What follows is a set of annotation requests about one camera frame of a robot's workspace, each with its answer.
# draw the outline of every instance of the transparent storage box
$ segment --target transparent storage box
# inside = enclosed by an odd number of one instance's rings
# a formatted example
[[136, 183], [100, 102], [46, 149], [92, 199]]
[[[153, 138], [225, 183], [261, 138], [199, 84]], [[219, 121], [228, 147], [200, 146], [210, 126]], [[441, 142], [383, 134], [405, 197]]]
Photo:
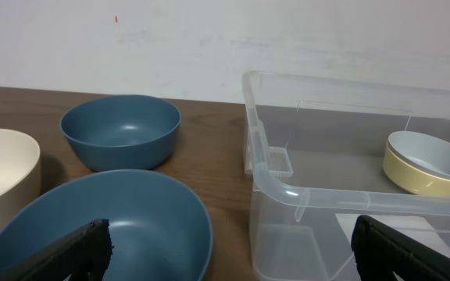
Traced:
[[450, 91], [260, 72], [243, 91], [260, 280], [360, 280], [350, 239], [362, 214], [450, 258], [450, 198], [410, 194], [382, 168], [392, 132], [450, 142]]

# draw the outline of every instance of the brown table surface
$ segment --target brown table surface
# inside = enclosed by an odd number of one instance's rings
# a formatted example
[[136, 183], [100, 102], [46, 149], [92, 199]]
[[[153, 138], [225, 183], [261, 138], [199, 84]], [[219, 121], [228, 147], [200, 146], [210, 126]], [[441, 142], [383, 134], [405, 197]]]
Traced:
[[[60, 117], [99, 94], [0, 87], [0, 128], [31, 135], [41, 145], [42, 193], [91, 174], [73, 153]], [[204, 201], [214, 245], [205, 280], [250, 280], [248, 217], [252, 178], [244, 174], [243, 105], [171, 100], [182, 114], [173, 156], [155, 169], [187, 184]]]

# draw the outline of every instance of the black object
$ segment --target black object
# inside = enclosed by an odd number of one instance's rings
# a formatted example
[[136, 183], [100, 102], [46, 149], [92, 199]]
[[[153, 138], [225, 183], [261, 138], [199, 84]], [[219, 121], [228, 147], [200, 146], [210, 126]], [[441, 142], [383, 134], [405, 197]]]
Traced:
[[450, 281], [450, 258], [368, 215], [357, 218], [352, 250], [362, 281]]
[[109, 220], [96, 219], [4, 269], [0, 281], [63, 281], [67, 276], [69, 281], [99, 281], [112, 248]]

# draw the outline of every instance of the wall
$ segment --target wall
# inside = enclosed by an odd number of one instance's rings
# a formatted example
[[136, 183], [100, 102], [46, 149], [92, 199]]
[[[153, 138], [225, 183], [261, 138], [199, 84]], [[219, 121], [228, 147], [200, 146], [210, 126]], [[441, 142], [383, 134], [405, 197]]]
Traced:
[[0, 86], [242, 102], [248, 69], [450, 89], [450, 1], [0, 0]]

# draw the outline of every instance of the yellow bowl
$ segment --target yellow bowl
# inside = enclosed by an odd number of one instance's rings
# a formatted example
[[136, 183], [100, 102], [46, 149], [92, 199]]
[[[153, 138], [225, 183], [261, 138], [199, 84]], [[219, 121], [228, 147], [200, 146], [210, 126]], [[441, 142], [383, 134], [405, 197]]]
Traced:
[[404, 162], [387, 144], [383, 170], [394, 183], [408, 192], [435, 197], [450, 197], [450, 180], [434, 176]]

